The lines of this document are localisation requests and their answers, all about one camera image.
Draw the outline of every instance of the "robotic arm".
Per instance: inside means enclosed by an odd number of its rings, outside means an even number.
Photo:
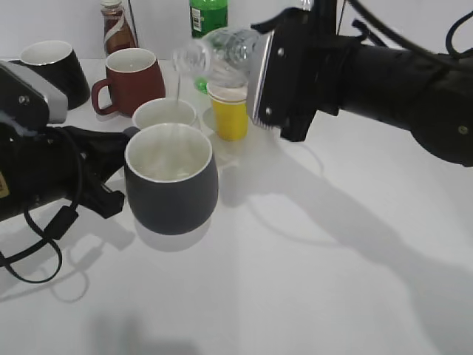
[[[57,245],[78,218],[79,205],[103,218],[122,211],[125,196],[105,182],[124,164],[124,152],[137,130],[124,133],[90,132],[61,124],[67,115],[67,97],[28,68],[0,61],[0,222],[23,214],[41,238],[11,256],[0,251],[0,267],[27,283],[45,283],[61,269]],[[40,229],[30,210],[66,198],[46,228]],[[45,280],[27,280],[13,264],[46,245],[55,249],[58,267]]]
[[[253,122],[303,141],[317,111],[343,109],[409,130],[433,155],[473,166],[473,58],[337,35],[336,4],[318,0],[310,12],[287,9],[253,26],[265,35],[248,86]]]

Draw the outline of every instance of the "red mug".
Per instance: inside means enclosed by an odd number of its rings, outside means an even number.
[[[166,96],[163,74],[156,56],[141,48],[112,53],[105,61],[106,79],[92,87],[92,105],[99,115],[120,112],[133,116],[142,104]],[[98,93],[109,87],[112,104],[101,109]]]

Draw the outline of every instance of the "screw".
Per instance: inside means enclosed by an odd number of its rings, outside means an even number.
[[[20,103],[20,105],[25,105],[26,106],[30,103],[30,97],[26,96],[26,95],[20,96],[18,98],[18,102]]]
[[[469,129],[467,126],[460,126],[458,127],[458,132],[461,134],[461,135],[467,135],[469,134]]]

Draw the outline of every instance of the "black mug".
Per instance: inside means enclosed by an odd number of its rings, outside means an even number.
[[[210,140],[185,124],[158,124],[137,133],[125,151],[126,193],[138,222],[176,235],[204,224],[219,195]]]
[[[37,72],[60,89],[74,109],[89,100],[90,87],[72,46],[62,41],[32,44],[21,52],[19,61],[12,61]]]

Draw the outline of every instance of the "mug handle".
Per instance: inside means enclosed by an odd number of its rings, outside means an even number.
[[[107,78],[100,80],[92,87],[92,106],[94,107],[94,110],[101,116],[110,115],[111,113],[118,111],[118,108],[114,104],[111,104],[104,109],[101,109],[101,107],[98,105],[98,93],[104,87],[108,87],[110,85],[112,85],[112,79]]]

